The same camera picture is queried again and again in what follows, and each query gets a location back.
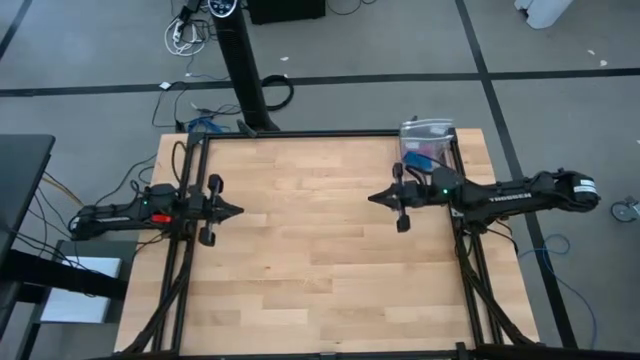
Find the blue elastic bandage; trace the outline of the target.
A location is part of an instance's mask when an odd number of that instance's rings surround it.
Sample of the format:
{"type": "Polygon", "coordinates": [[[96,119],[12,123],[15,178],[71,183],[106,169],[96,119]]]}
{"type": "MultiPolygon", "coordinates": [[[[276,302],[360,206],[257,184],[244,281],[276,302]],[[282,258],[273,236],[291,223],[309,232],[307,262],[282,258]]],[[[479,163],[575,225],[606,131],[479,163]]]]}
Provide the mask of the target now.
{"type": "Polygon", "coordinates": [[[406,152],[402,161],[405,165],[417,168],[425,172],[432,172],[439,167],[439,163],[433,160],[431,157],[413,151],[406,152]]]}

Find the black desk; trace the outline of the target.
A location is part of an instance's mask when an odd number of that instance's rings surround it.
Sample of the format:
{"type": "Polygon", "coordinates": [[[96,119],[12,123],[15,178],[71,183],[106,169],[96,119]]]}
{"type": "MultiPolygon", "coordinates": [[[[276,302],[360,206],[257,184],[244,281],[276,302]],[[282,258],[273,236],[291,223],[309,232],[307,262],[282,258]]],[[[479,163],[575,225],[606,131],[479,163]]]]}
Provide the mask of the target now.
{"type": "Polygon", "coordinates": [[[49,162],[52,135],[0,134],[0,340],[18,302],[41,305],[52,288],[122,300],[127,282],[13,248],[49,162]]]}

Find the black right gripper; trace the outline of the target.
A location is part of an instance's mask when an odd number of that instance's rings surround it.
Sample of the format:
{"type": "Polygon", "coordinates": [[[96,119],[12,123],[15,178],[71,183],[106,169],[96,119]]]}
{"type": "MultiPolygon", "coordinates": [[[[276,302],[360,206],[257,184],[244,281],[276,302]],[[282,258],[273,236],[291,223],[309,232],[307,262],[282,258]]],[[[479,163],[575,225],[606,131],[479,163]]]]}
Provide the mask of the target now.
{"type": "Polygon", "coordinates": [[[398,233],[410,230],[410,217],[406,208],[419,208],[427,205],[427,184],[418,169],[395,163],[393,165],[394,187],[370,195],[368,199],[378,205],[398,212],[396,229],[398,233]]]}

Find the black cabinet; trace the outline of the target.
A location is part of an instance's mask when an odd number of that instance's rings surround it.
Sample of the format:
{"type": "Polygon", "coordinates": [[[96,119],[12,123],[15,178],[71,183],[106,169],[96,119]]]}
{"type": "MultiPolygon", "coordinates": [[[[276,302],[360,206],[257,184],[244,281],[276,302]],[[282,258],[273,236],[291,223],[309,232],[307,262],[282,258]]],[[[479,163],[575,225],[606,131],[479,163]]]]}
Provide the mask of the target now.
{"type": "Polygon", "coordinates": [[[318,19],[326,15],[326,0],[246,0],[253,24],[318,19]]]}

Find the grey caster wheel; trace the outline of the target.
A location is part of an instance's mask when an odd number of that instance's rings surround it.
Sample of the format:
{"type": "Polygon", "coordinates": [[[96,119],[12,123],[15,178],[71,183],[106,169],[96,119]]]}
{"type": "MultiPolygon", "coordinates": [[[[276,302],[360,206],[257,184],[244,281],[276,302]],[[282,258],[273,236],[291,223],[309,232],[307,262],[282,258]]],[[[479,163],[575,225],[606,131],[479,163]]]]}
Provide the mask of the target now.
{"type": "Polygon", "coordinates": [[[640,200],[629,196],[624,200],[614,202],[610,208],[611,215],[621,223],[640,220],[640,200]]]}

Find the black tower fan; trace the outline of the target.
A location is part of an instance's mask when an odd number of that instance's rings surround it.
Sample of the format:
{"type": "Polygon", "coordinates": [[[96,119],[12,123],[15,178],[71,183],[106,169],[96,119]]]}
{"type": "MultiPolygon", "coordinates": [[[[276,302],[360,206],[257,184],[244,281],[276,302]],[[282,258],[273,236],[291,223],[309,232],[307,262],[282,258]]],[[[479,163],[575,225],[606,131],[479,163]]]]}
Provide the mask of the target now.
{"type": "Polygon", "coordinates": [[[279,131],[266,108],[240,0],[206,0],[218,43],[246,125],[279,131]]]}

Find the pink bandage roll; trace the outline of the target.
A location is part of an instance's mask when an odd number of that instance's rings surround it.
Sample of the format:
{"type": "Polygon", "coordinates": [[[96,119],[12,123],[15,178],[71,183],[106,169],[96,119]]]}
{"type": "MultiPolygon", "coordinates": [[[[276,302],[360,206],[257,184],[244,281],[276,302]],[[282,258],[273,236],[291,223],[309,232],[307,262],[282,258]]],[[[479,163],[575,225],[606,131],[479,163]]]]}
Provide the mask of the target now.
{"type": "Polygon", "coordinates": [[[413,152],[432,158],[438,158],[445,149],[446,145],[441,142],[416,142],[413,152]]]}

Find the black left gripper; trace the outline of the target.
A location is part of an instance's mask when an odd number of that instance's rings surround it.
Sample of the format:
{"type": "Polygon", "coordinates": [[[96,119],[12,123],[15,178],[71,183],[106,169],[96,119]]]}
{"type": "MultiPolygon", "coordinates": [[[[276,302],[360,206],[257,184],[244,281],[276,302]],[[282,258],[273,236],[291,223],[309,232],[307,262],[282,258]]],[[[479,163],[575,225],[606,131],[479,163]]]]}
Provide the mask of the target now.
{"type": "MultiPolygon", "coordinates": [[[[218,206],[216,201],[220,192],[224,188],[224,181],[219,174],[212,174],[208,178],[207,188],[210,195],[206,196],[201,185],[192,186],[192,222],[197,227],[199,221],[204,222],[204,226],[198,231],[198,241],[207,247],[213,247],[216,242],[216,235],[212,226],[216,220],[218,206]]],[[[244,208],[223,201],[223,207],[227,210],[223,216],[226,221],[234,216],[244,213],[244,208]]]]}

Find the white shelf board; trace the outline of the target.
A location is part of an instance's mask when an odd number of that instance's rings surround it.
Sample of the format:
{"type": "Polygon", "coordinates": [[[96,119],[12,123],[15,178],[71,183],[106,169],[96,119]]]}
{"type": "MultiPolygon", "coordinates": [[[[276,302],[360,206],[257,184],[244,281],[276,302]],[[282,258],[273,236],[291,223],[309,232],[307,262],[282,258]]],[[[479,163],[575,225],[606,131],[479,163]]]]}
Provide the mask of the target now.
{"type": "MultiPolygon", "coordinates": [[[[63,263],[67,266],[83,265],[89,270],[116,278],[121,269],[122,260],[104,257],[72,257],[63,263]]],[[[111,300],[101,296],[87,296],[77,292],[54,288],[42,310],[40,321],[52,323],[87,323],[101,324],[105,322],[111,300]]]]}

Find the black metal table frame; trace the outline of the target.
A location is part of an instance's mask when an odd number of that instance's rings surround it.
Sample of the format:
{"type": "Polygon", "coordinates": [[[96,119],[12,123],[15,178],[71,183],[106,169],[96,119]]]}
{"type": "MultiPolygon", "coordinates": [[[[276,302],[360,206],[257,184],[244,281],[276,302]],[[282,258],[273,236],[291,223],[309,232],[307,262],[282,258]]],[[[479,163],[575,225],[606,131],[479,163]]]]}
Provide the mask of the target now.
{"type": "Polygon", "coordinates": [[[244,213],[213,247],[144,231],[116,360],[640,360],[639,353],[495,343],[463,282],[443,207],[399,234],[368,201],[398,154],[393,130],[161,137],[152,179],[218,173],[244,213]]]}

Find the clear plastic zip bag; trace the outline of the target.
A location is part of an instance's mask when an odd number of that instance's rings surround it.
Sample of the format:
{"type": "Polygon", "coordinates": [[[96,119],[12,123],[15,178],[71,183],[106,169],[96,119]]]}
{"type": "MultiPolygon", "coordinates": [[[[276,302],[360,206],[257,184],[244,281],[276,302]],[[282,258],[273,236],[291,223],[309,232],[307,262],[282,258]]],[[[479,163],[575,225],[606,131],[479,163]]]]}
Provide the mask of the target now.
{"type": "Polygon", "coordinates": [[[413,119],[403,122],[399,128],[400,158],[413,151],[416,142],[441,142],[446,149],[438,158],[432,158],[441,167],[454,138],[453,121],[450,119],[413,119]]]}

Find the white plastic object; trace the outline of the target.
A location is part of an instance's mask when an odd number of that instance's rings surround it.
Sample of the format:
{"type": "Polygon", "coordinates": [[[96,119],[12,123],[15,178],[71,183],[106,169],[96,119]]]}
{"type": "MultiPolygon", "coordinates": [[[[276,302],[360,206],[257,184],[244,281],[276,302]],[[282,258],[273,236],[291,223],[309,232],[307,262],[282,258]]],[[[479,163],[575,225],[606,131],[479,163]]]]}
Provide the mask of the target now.
{"type": "Polygon", "coordinates": [[[516,10],[526,13],[526,23],[536,30],[551,27],[574,0],[514,0],[516,10]]]}

